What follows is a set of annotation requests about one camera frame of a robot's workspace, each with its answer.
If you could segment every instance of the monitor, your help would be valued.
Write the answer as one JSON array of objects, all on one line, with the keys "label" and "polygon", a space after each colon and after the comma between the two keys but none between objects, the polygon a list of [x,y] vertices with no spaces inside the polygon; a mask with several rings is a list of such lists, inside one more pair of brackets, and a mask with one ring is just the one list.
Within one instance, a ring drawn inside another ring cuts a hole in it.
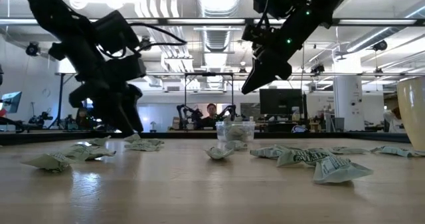
[{"label": "monitor", "polygon": [[303,114],[300,89],[260,89],[260,113],[271,115]]},{"label": "monitor", "polygon": [[13,92],[10,94],[4,94],[1,97],[2,105],[8,114],[14,114],[18,112],[19,102],[21,101],[22,92]]}]

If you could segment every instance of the dollar bill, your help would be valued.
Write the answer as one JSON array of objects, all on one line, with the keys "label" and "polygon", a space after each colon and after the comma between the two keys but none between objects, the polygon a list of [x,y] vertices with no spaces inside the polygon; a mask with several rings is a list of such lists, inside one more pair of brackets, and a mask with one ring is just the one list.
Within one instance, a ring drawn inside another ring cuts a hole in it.
[{"label": "dollar bill", "polygon": [[90,155],[90,150],[88,146],[84,144],[73,144],[61,150],[60,153],[73,160],[85,161]]},{"label": "dollar bill", "polygon": [[205,150],[208,156],[214,160],[221,160],[227,158],[228,156],[234,154],[234,150],[222,150],[220,148],[212,147],[209,150]]},{"label": "dollar bill", "polygon": [[89,144],[95,145],[95,146],[102,146],[104,147],[106,142],[111,138],[111,136],[105,137],[105,138],[95,138],[93,140],[88,141]]},{"label": "dollar bill", "polygon": [[379,151],[382,154],[392,154],[392,155],[398,155],[406,158],[411,158],[415,156],[415,153],[412,150],[408,150],[405,148],[396,148],[391,146],[382,146],[378,148],[374,148],[371,150],[371,152],[377,152]]},{"label": "dollar bill", "polygon": [[36,168],[45,169],[54,173],[64,171],[70,164],[76,161],[65,157],[61,153],[42,154],[36,158],[23,161],[22,164],[33,166]]},{"label": "dollar bill", "polygon": [[348,159],[330,155],[317,162],[313,182],[317,184],[341,183],[371,174],[373,174],[373,170],[369,168],[352,163]]},{"label": "dollar bill", "polygon": [[230,150],[233,149],[235,151],[243,150],[248,147],[248,144],[239,140],[228,141],[225,145],[225,148]]},{"label": "dollar bill", "polygon": [[309,151],[328,151],[332,154],[365,154],[369,150],[363,148],[332,147],[332,148],[309,148]]},{"label": "dollar bill", "polygon": [[101,157],[114,157],[117,151],[110,151],[109,149],[102,146],[89,146],[90,155],[86,160],[95,160]]},{"label": "dollar bill", "polygon": [[282,148],[282,154],[279,156],[276,166],[289,166],[305,162],[307,165],[315,166],[317,161],[332,155],[326,150],[301,150]]},{"label": "dollar bill", "polygon": [[137,140],[130,144],[124,145],[124,148],[129,150],[147,151],[154,152],[160,150],[163,147],[164,142],[161,140]]},{"label": "dollar bill", "polygon": [[250,150],[250,154],[254,157],[258,158],[270,158],[270,159],[276,159],[281,156],[282,149],[274,147],[267,147],[267,148],[258,148],[256,150]]}]

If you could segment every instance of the mug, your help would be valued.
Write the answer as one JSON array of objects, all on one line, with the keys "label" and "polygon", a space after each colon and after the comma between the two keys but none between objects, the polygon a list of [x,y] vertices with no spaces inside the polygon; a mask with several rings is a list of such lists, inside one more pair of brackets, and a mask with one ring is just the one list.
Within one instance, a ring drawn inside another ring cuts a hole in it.
[{"label": "mug", "polygon": [[398,107],[404,129],[415,151],[425,152],[425,77],[397,84]]}]

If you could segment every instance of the wooden table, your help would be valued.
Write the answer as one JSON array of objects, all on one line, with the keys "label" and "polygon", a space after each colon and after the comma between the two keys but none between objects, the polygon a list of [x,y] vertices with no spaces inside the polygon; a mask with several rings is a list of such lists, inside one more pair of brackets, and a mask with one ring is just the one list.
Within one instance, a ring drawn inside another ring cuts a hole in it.
[{"label": "wooden table", "polygon": [[[425,158],[346,156],[375,171],[340,185],[316,185],[313,168],[236,152],[204,153],[215,140],[166,140],[159,152],[107,147],[112,158],[51,174],[19,162],[74,142],[0,148],[1,223],[425,223]],[[256,140],[249,148],[406,144],[360,140]]]}]

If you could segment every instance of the white column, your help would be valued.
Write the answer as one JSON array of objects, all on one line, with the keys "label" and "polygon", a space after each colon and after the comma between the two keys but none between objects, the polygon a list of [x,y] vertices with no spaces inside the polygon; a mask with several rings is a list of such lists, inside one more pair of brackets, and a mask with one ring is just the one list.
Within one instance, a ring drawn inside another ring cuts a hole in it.
[{"label": "white column", "polygon": [[[345,60],[335,60],[334,72],[362,72],[360,57],[353,54]],[[365,130],[362,83],[360,76],[338,76],[333,81],[335,117],[344,118],[344,130]]]}]

